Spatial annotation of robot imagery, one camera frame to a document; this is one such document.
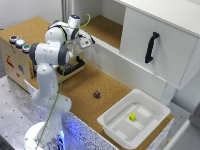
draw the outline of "open cabinet compartment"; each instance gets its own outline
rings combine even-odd
[[[87,27],[82,28],[100,40],[120,48],[126,6],[114,0],[74,0],[71,1],[71,14],[87,21],[85,14],[91,15]]]

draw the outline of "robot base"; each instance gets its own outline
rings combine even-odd
[[[35,124],[26,132],[24,137],[25,150],[36,150],[38,141],[35,141],[34,138],[36,137],[37,133],[40,131],[40,129],[43,127],[44,124],[45,122],[40,122],[38,124]],[[40,148],[38,146],[37,150],[48,150],[48,147]]]

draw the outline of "yellow object in bin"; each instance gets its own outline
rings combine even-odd
[[[131,114],[129,115],[129,120],[134,121],[135,119],[136,119],[136,114],[131,113]]]

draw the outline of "black handle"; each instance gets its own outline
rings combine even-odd
[[[149,40],[149,45],[148,45],[147,53],[146,53],[146,56],[145,56],[145,63],[146,64],[153,60],[153,57],[151,57],[151,53],[152,53],[152,50],[153,50],[154,40],[156,38],[158,38],[159,36],[160,35],[158,33],[153,32],[153,36]]]
[[[85,65],[85,62],[79,58],[79,56],[76,57],[76,61],[78,62],[78,64],[72,68],[68,68],[65,70],[64,72],[64,76],[74,72],[75,70],[77,70],[78,68],[82,67]],[[62,75],[63,74],[63,70],[60,69],[60,67],[57,68],[57,72]]]

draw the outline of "cabinet door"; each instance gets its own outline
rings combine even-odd
[[[146,64],[145,56],[153,32],[159,37],[154,40],[153,60]],[[126,8],[120,54],[179,86],[197,40],[191,34]]]

